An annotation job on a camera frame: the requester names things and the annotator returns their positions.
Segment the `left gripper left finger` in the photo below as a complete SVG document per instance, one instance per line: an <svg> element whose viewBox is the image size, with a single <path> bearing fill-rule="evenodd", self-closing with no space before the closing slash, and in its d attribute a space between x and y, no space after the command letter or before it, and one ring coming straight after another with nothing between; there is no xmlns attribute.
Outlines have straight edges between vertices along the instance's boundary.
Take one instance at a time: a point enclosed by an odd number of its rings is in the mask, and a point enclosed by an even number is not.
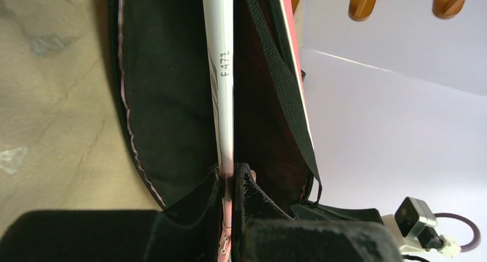
<svg viewBox="0 0 487 262"><path fill-rule="evenodd" d="M1 238L2 261L216 261L221 180L157 210L38 210Z"/></svg>

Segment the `pink racket cover bag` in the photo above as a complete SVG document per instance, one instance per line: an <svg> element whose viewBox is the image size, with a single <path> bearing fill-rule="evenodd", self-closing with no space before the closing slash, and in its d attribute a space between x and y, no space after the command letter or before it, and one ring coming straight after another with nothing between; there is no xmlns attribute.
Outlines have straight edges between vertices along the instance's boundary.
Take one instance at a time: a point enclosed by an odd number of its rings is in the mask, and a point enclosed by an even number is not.
<svg viewBox="0 0 487 262"><path fill-rule="evenodd" d="M319 177L283 0L234 0L235 160L285 212ZM108 0L119 119L163 209L217 163L202 0Z"/></svg>

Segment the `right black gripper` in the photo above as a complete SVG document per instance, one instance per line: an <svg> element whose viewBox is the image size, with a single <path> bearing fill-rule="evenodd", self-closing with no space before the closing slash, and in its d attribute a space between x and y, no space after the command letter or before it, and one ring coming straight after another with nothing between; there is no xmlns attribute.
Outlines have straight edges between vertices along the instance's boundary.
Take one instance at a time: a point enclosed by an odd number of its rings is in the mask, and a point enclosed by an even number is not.
<svg viewBox="0 0 487 262"><path fill-rule="evenodd" d="M382 224L377 209L342 209L306 201L292 205L291 210L299 220L367 221Z"/></svg>

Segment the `pink badminton racket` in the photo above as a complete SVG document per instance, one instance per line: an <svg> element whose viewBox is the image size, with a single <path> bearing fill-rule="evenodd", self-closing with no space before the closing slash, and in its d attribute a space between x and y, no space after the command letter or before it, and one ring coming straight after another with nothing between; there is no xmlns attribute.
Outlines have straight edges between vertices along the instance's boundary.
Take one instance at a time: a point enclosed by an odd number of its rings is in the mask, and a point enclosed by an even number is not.
<svg viewBox="0 0 487 262"><path fill-rule="evenodd" d="M230 261L234 175L234 0L203 0L208 65L218 148L225 187L219 261Z"/></svg>

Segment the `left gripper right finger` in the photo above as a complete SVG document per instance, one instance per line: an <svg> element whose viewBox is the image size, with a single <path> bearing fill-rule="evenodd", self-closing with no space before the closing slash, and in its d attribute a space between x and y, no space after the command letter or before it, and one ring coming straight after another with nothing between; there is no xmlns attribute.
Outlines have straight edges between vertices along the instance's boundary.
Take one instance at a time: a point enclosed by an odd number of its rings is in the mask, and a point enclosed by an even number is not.
<svg viewBox="0 0 487 262"><path fill-rule="evenodd" d="M234 169L233 261L401 261L392 235L376 222L293 219Z"/></svg>

